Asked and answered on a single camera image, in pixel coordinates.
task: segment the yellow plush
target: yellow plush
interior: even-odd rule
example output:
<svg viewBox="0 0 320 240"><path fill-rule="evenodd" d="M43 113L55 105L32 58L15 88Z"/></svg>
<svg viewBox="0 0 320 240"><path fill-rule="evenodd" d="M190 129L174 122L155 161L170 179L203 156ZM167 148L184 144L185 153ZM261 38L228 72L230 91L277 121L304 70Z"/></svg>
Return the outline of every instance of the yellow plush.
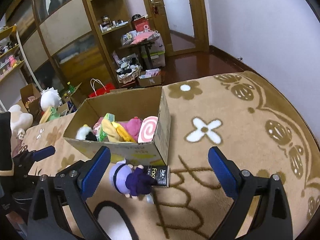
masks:
<svg viewBox="0 0 320 240"><path fill-rule="evenodd" d="M101 122L103 131L107 134L110 142L123 142L122 137L118 134L116 128L108 119L103 119Z"/></svg>
<svg viewBox="0 0 320 240"><path fill-rule="evenodd" d="M136 141L132 138L132 136L122 127L121 124L117 122L112 122L114 128L116 128L118 134L123 138L125 142L134 142Z"/></svg>

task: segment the white plush toy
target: white plush toy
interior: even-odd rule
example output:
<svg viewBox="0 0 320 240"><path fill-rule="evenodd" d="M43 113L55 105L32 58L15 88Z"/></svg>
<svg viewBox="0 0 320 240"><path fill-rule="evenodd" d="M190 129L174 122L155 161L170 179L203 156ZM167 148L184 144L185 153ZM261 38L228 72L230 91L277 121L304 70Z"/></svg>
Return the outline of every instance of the white plush toy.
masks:
<svg viewBox="0 0 320 240"><path fill-rule="evenodd" d="M25 131L28 130L32 125L33 116L29 113L23 113L21 111L21 106L19 105L11 106L9 112L11 113L11 133L13 136L23 140L24 136L26 135Z"/></svg>
<svg viewBox="0 0 320 240"><path fill-rule="evenodd" d="M62 105L61 97L59 96L58 90L54 90L54 88L50 88L47 90L42 90L40 106L42 111L47 111L48 108L54 107L58 108Z"/></svg>

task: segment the beige carpet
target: beige carpet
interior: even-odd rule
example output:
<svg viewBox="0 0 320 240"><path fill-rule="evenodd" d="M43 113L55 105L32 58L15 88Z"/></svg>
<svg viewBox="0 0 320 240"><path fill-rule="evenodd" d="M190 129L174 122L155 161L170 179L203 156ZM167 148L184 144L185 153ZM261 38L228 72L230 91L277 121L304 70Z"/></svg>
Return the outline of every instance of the beige carpet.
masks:
<svg viewBox="0 0 320 240"><path fill-rule="evenodd" d="M171 185L156 190L156 203L127 199L113 189L105 173L95 195L87 200L94 210L109 200L128 215L140 239L207 239L232 204L207 161L218 145L240 169L284 183L296 237L313 216L320 200L320 153L307 126L290 103L268 82L244 72L205 77L164 87L172 118L169 145ZM79 159L86 160L62 134L72 115L33 127L24 144L29 150L48 145L56 154L36 163L30 174L55 173ZM44 128L41 138L40 128ZM255 199L239 233L248 229ZM68 220L79 233L70 212Z"/></svg>

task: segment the green bottle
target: green bottle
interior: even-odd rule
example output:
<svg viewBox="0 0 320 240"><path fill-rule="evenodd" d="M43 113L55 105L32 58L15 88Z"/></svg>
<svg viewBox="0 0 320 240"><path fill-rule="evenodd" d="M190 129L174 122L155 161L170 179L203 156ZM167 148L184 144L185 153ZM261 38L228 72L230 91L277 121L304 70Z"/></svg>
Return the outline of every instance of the green bottle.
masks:
<svg viewBox="0 0 320 240"><path fill-rule="evenodd" d="M70 82L68 82L68 85L69 85L70 94L72 94L75 91L75 87L71 85Z"/></svg>

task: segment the white and black plush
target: white and black plush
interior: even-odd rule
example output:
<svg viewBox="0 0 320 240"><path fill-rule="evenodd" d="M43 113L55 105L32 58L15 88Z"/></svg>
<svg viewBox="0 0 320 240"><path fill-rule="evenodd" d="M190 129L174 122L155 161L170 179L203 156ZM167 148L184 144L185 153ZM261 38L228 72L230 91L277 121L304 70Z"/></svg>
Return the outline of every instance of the white and black plush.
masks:
<svg viewBox="0 0 320 240"><path fill-rule="evenodd" d="M97 137L93 134L92 129L89 126L80 127L77 132L76 139L95 142L98 141Z"/></svg>
<svg viewBox="0 0 320 240"><path fill-rule="evenodd" d="M127 214L116 203L101 202L96 206L93 215L112 240L139 240Z"/></svg>

